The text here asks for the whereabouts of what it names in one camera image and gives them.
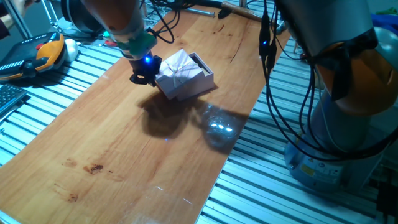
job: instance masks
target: wood grain knot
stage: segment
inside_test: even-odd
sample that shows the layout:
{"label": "wood grain knot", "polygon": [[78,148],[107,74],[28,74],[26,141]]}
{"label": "wood grain knot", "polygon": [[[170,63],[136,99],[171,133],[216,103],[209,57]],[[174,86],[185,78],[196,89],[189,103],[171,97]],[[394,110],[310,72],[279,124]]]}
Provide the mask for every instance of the wood grain knot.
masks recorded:
{"label": "wood grain knot", "polygon": [[101,172],[101,169],[103,169],[104,166],[99,165],[99,164],[92,164],[92,166],[89,168],[87,166],[85,166],[83,168],[83,170],[87,171],[90,174],[97,174],[99,172]]}
{"label": "wood grain knot", "polygon": [[77,198],[78,198],[79,196],[77,195],[77,194],[69,194],[69,199],[68,199],[68,201],[69,202],[77,202]]}
{"label": "wood grain knot", "polygon": [[75,167],[77,165],[77,162],[71,158],[67,159],[65,166],[67,167]]}

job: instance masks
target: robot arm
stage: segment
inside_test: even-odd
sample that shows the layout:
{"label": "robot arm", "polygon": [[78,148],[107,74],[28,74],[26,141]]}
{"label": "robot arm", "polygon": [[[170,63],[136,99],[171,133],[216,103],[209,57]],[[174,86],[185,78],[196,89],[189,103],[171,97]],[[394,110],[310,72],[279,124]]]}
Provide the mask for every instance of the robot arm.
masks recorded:
{"label": "robot arm", "polygon": [[133,68],[130,78],[135,84],[156,86],[155,76],[162,59],[153,56],[151,48],[156,38],[144,31],[139,1],[136,0],[81,0],[87,10],[113,35]]}

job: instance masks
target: cable connector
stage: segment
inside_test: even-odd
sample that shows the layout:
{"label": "cable connector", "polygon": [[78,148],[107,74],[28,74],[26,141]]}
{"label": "cable connector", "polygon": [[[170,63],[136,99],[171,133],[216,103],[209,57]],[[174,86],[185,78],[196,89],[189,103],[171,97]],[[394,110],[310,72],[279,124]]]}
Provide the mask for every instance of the cable connector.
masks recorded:
{"label": "cable connector", "polygon": [[269,73],[275,66],[276,51],[277,51],[276,42],[272,41],[272,43],[269,46],[269,53],[268,53],[268,57],[267,57],[267,70]]}

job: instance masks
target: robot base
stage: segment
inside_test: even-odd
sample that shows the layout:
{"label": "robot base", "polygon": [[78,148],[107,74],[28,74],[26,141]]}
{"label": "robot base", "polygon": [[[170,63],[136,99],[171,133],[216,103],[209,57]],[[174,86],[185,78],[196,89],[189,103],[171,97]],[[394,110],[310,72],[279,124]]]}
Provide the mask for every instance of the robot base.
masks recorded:
{"label": "robot base", "polygon": [[[327,92],[322,94],[323,104],[320,102],[312,114],[311,126],[318,142],[325,149],[339,150],[335,146],[337,144],[347,151],[360,151],[385,138],[380,131],[370,127],[370,117],[355,117],[343,113],[336,103],[331,101]],[[302,138],[314,146],[317,145],[308,134],[303,134]],[[297,141],[296,145],[315,157],[336,159],[312,149],[302,141]],[[290,143],[285,148],[285,162],[292,176],[306,187],[321,192],[358,191],[367,183],[381,159],[382,153],[355,161],[323,162],[306,156]]]}
{"label": "robot base", "polygon": [[[314,152],[303,142],[298,142],[298,146],[317,157],[332,159],[331,156]],[[290,143],[285,148],[285,162],[292,176],[304,186],[320,192],[360,190],[381,159],[382,153],[357,161],[323,162],[304,155]]]}

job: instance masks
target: white cable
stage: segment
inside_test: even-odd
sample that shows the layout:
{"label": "white cable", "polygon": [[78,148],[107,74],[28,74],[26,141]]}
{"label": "white cable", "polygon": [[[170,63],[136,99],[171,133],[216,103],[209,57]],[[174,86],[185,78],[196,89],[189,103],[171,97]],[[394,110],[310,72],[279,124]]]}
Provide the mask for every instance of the white cable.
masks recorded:
{"label": "white cable", "polygon": [[347,150],[343,149],[342,147],[340,147],[339,145],[337,145],[337,143],[335,142],[335,140],[333,139],[333,137],[331,136],[330,132],[329,132],[329,127],[328,127],[328,123],[326,121],[326,115],[325,115],[325,111],[323,110],[323,102],[322,102],[322,93],[321,93],[321,89],[319,88],[321,86],[321,81],[320,81],[320,76],[318,75],[318,91],[319,91],[319,101],[320,101],[320,106],[321,106],[321,110],[322,110],[322,115],[323,115],[323,120],[325,122],[325,127],[326,127],[326,131],[329,135],[330,141],[333,143],[333,145],[335,145],[336,148],[338,148],[339,150],[343,151],[343,152],[348,152]]}

